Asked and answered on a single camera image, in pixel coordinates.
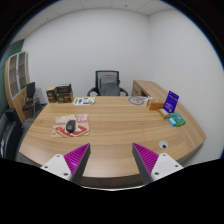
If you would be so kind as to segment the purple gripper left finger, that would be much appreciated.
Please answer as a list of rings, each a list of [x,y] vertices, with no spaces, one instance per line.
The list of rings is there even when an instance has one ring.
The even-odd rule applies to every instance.
[[[42,169],[79,185],[90,153],[90,144],[85,144],[66,155],[56,154]]]

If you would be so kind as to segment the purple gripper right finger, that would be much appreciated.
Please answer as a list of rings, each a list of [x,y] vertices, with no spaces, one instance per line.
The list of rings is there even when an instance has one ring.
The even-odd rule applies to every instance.
[[[182,169],[182,166],[167,153],[157,154],[137,143],[132,145],[132,154],[144,184],[152,183]]]

